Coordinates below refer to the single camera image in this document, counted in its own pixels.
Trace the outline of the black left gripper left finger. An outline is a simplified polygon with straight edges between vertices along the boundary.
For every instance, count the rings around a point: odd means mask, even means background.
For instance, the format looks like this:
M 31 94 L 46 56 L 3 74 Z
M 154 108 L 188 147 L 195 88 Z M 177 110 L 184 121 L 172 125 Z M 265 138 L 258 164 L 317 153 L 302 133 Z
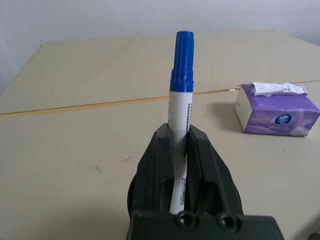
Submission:
M 131 181 L 131 211 L 169 212 L 174 187 L 171 131 L 167 123 L 153 134 Z

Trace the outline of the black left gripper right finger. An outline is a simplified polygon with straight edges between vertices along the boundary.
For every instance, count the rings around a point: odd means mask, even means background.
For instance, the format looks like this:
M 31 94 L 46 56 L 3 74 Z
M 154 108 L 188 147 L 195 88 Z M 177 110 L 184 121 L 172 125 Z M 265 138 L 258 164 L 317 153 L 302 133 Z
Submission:
M 227 165 L 208 136 L 193 125 L 187 133 L 187 185 L 192 212 L 213 216 L 221 212 L 244 214 Z

